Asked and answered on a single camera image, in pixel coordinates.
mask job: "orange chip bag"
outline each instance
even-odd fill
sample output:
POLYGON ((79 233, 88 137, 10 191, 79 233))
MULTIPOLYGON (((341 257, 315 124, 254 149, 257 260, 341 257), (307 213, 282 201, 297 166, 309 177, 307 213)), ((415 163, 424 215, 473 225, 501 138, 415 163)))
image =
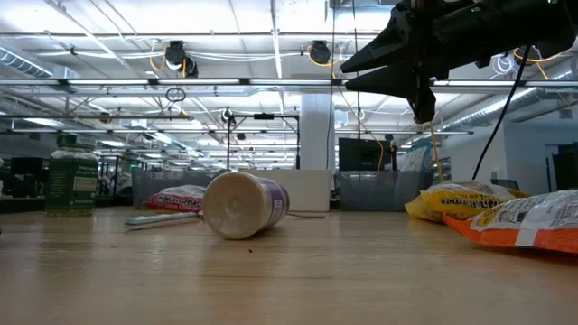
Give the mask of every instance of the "orange chip bag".
POLYGON ((443 221, 472 241, 578 254, 578 190, 511 200, 469 220, 443 221))

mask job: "wooden table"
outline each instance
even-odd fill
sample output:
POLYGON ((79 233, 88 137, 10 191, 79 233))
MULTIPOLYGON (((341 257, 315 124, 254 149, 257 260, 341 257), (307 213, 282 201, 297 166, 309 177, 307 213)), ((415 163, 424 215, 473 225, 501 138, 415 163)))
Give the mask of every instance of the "wooden table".
POLYGON ((405 214, 287 217, 247 241, 135 211, 2 217, 0 323, 576 324, 578 257, 478 246, 405 214))

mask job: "yellow chip bag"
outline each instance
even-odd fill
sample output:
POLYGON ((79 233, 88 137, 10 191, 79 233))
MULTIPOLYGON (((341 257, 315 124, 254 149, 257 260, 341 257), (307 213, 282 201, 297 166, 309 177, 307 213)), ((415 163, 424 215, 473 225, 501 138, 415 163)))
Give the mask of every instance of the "yellow chip bag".
POLYGON ((443 213, 465 220, 500 203, 525 197, 527 195, 522 192, 498 185, 478 181, 447 181, 422 190, 419 197, 406 204, 406 211, 413 218, 441 223, 443 213))

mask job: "black cable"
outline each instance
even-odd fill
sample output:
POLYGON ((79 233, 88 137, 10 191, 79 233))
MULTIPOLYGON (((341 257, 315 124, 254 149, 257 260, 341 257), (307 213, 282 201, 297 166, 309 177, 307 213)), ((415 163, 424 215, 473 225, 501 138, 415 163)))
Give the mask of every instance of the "black cable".
POLYGON ((499 115, 498 122, 496 123, 496 126, 494 127, 494 131, 491 133, 491 136, 489 137, 489 140, 486 143, 484 150, 481 152, 480 159, 478 160, 478 165, 476 166, 476 171, 473 173, 473 176, 471 177, 471 179, 473 181, 476 180, 476 177, 478 176, 478 172, 480 171, 481 162, 484 160, 484 156, 486 155, 486 152, 488 151, 489 145, 494 140, 494 136, 496 136, 496 133, 498 132, 499 126, 502 124, 502 120, 504 119, 504 116, 506 116, 506 112, 508 111, 509 103, 512 101, 512 98, 516 94, 517 86, 519 86, 520 80, 522 80, 522 72, 524 72, 524 68, 525 68, 526 62, 527 62, 527 57, 530 54, 531 47, 532 47, 532 45, 528 45, 526 47, 526 51, 524 52, 524 58, 520 62, 520 69, 517 71, 516 81, 514 82, 514 86, 512 86, 512 90, 509 92, 508 99, 506 100, 506 105, 504 105, 504 108, 502 108, 502 112, 499 115))
POLYGON ((333 66, 335 64, 335 15, 336 10, 333 9, 333 32, 331 33, 331 86, 330 86, 330 93, 329 93, 329 123, 327 125, 327 138, 325 139, 325 144, 327 147, 325 148, 325 169, 329 169, 329 138, 331 135, 331 124, 333 123, 333 66))
POLYGON ((298 217, 298 218, 325 218, 325 216, 313 216, 313 215, 298 215, 298 214, 294 214, 294 213, 287 213, 287 216, 291 216, 291 217, 298 217))
MULTIPOLYGON (((358 52, 358 26, 357 20, 355 19, 355 0, 351 0, 351 9, 353 10, 353 35, 355 37, 355 53, 358 52)), ((359 78, 359 71, 356 72, 357 78, 359 78)), ((361 141, 361 95, 358 92, 358 140, 361 141)))

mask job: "red chip bag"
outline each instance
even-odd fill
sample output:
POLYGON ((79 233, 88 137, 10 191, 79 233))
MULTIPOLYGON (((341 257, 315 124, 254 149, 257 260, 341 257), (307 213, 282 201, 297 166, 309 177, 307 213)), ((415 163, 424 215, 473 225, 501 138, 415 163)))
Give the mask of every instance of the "red chip bag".
POLYGON ((146 202, 146 207, 160 213, 199 213, 202 210, 202 197, 204 192, 204 188, 194 185, 165 189, 154 194, 151 199, 146 202))
POLYGON ((511 200, 464 221, 444 215, 443 222, 484 245, 578 254, 578 190, 511 200))

